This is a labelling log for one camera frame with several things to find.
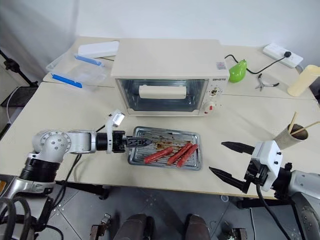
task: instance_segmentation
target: oven handle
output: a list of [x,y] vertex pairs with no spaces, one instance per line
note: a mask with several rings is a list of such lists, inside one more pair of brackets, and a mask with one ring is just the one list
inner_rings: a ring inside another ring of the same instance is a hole
[[186,86],[139,86],[142,99],[185,99],[186,95]]

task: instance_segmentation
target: paper cup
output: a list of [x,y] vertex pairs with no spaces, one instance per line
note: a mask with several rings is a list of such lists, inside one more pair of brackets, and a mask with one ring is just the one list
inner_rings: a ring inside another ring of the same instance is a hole
[[[303,126],[299,124],[294,124],[291,133],[302,129]],[[297,143],[302,142],[303,140],[306,140],[308,138],[308,132],[307,130],[303,130],[299,133],[296,133],[295,135],[289,134],[289,125],[278,135],[276,136],[273,140],[275,140],[276,144],[278,147],[283,150],[288,147],[291,147]]]

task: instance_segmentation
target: baking tray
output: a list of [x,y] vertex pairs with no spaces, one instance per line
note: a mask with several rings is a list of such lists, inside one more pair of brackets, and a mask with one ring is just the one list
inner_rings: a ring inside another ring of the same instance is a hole
[[[150,139],[152,143],[145,147],[131,148],[128,157],[128,162],[131,165],[177,168],[176,164],[178,161],[172,165],[167,165],[168,159],[179,151],[185,144],[191,142],[192,144],[198,144],[198,149],[188,158],[181,169],[198,171],[202,167],[200,136],[195,132],[137,126],[134,129],[133,136]],[[158,161],[148,164],[144,163],[145,157],[168,147],[173,147],[173,152],[171,154],[158,159]]]

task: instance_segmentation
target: green object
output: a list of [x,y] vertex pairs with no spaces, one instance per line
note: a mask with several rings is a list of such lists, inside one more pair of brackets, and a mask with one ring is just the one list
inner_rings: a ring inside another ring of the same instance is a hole
[[231,83],[237,83],[240,82],[242,79],[244,79],[247,71],[247,62],[246,60],[241,60],[236,65],[234,65],[232,68],[230,68],[229,73],[229,82]]

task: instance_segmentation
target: sausage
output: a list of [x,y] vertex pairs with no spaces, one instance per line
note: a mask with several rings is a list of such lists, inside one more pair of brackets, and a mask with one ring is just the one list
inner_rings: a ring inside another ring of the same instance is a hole
[[177,161],[191,147],[192,147],[192,143],[188,142],[186,145],[184,145],[182,148],[180,148],[180,150],[175,155],[171,156],[168,159],[168,162],[166,164],[171,165],[171,164],[175,163],[175,161]]
[[181,157],[181,159],[178,161],[176,166],[178,168],[181,168],[183,164],[188,160],[188,158],[197,150],[198,144],[194,144],[192,147],[189,148],[189,150]]
[[156,153],[154,153],[154,154],[152,154],[150,156],[146,156],[144,158],[144,163],[145,164],[150,164],[151,162],[156,161],[156,160],[162,158],[163,156],[172,153],[173,151],[174,151],[173,147],[170,146],[170,147],[168,147],[166,149],[163,149],[162,151],[158,151],[158,152],[156,152]]

